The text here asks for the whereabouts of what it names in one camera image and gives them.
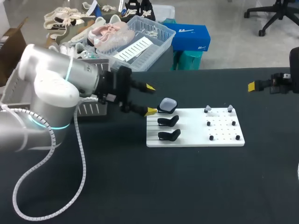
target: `black table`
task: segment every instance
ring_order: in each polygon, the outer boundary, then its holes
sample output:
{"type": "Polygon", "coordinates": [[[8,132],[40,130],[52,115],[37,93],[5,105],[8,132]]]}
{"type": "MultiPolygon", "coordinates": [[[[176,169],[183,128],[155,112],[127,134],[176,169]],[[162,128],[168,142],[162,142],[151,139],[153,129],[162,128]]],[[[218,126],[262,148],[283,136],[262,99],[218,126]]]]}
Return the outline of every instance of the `black table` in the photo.
{"type": "MultiPolygon", "coordinates": [[[[78,200],[55,224],[292,224],[299,221],[299,96],[247,92],[247,84],[288,68],[135,73],[155,96],[132,92],[155,107],[164,97],[181,108],[232,104],[244,147],[147,148],[146,120],[111,110],[106,121],[82,123],[87,179],[78,200]]],[[[0,155],[0,222],[29,223],[12,207],[18,178],[46,152],[0,155]]],[[[73,127],[49,162],[19,191],[20,209],[43,216],[64,206],[81,181],[73,127]]]]}

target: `floor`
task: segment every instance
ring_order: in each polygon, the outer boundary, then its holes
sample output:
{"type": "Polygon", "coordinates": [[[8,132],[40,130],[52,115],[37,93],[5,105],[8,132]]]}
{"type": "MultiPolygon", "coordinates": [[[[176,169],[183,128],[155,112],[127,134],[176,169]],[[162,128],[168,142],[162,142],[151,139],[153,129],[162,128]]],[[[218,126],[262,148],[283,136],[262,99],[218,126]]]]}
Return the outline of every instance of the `floor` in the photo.
{"type": "MultiPolygon", "coordinates": [[[[60,6],[80,9],[84,0],[6,0],[4,2],[11,27],[22,28],[27,43],[43,45],[47,32],[43,16],[60,6]]],[[[276,21],[265,37],[258,31],[271,14],[243,14],[247,8],[271,6],[274,0],[151,0],[153,4],[173,5],[178,23],[205,24],[211,36],[208,52],[203,54],[200,69],[288,67],[289,53],[299,46],[299,27],[288,18],[276,21]]],[[[118,8],[119,0],[109,0],[118,8]]]]}

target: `chair wheel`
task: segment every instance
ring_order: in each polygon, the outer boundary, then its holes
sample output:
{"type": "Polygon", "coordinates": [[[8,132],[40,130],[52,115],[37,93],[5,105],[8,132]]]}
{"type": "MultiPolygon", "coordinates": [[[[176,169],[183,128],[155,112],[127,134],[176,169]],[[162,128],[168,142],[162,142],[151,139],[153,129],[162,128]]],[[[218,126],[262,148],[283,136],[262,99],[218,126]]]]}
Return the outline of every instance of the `chair wheel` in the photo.
{"type": "Polygon", "coordinates": [[[250,12],[245,12],[245,13],[244,13],[244,18],[245,18],[245,19],[248,19],[249,17],[250,17],[250,12]]]}
{"type": "Polygon", "coordinates": [[[266,32],[263,31],[262,29],[258,32],[258,35],[259,36],[265,36],[266,35],[266,32]]]}

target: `plastic basket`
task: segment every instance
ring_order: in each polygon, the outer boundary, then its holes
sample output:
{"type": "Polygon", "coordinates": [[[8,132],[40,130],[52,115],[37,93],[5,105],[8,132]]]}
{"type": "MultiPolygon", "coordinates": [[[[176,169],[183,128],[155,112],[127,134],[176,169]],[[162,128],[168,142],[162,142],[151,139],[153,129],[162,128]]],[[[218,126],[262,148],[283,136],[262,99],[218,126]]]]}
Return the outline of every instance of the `plastic basket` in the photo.
{"type": "MultiPolygon", "coordinates": [[[[112,69],[119,69],[120,66],[126,66],[132,71],[147,71],[156,60],[170,47],[172,39],[175,35],[175,31],[167,28],[166,26],[151,21],[149,19],[142,18],[140,16],[134,16],[128,23],[128,29],[135,31],[134,39],[121,47],[111,48],[105,52],[99,52],[100,58],[109,59],[112,69]],[[153,42],[150,47],[143,51],[139,56],[134,57],[128,62],[119,60],[115,57],[118,52],[121,52],[126,47],[140,40],[142,37],[147,37],[153,42]]],[[[116,32],[116,38],[121,38],[123,30],[116,32]]]]}

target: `chair leg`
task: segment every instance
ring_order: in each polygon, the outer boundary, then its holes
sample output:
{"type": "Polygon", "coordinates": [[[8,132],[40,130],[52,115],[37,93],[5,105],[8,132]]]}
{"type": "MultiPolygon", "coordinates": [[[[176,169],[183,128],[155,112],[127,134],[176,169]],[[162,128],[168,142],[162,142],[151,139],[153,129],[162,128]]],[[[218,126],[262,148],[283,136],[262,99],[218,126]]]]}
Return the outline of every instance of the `chair leg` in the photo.
{"type": "Polygon", "coordinates": [[[299,14],[299,8],[288,7],[287,11],[293,14],[299,14]]]}
{"type": "Polygon", "coordinates": [[[299,19],[297,16],[295,16],[295,14],[286,11],[285,15],[299,26],[299,19]]]}
{"type": "Polygon", "coordinates": [[[275,22],[275,20],[277,20],[280,17],[280,13],[276,13],[267,23],[266,25],[263,27],[263,29],[261,29],[260,31],[258,31],[258,35],[259,36],[265,36],[266,34],[266,29],[275,22]]]}
{"type": "Polygon", "coordinates": [[[247,9],[247,13],[250,12],[267,12],[267,13],[276,13],[277,9],[276,7],[273,6],[268,6],[268,7],[258,7],[258,8],[249,8],[247,9]]]}
{"type": "Polygon", "coordinates": [[[272,24],[274,23],[277,19],[279,18],[279,13],[276,13],[267,23],[266,25],[263,27],[262,31],[265,32],[266,29],[272,24]]]}

